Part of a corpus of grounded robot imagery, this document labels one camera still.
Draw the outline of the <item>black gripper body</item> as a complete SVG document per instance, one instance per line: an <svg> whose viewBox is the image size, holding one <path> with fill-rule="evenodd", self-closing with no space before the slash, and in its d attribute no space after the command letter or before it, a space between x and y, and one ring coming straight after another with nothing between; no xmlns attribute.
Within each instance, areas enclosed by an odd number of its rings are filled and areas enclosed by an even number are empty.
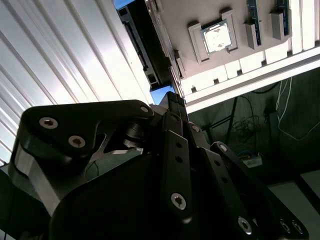
<svg viewBox="0 0 320 240"><path fill-rule="evenodd" d="M192 203L188 223L162 196L163 163L137 156L69 193L48 227L51 240L248 240L238 219L227 213L203 152L191 149Z"/></svg>

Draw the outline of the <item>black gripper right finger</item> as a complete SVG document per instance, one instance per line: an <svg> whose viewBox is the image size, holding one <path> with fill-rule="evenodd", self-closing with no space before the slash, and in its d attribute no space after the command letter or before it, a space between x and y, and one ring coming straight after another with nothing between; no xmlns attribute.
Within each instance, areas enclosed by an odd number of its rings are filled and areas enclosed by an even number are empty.
<svg viewBox="0 0 320 240"><path fill-rule="evenodd" d="M177 108L191 149L197 156L197 171L213 187L221 220L217 236L222 240L307 240L302 222L254 176L235 153L218 141L209 145L202 130L189 122L184 100Z"/></svg>

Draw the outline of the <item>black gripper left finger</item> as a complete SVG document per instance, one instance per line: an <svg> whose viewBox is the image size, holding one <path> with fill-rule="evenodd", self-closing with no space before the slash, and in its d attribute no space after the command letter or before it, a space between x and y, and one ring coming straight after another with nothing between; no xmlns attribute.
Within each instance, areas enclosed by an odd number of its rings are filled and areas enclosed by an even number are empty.
<svg viewBox="0 0 320 240"><path fill-rule="evenodd" d="M177 97L168 92L153 106L120 100L29 108L21 117L10 169L32 186L52 218L72 191L135 157L158 157L161 195L188 223L189 142Z"/></svg>

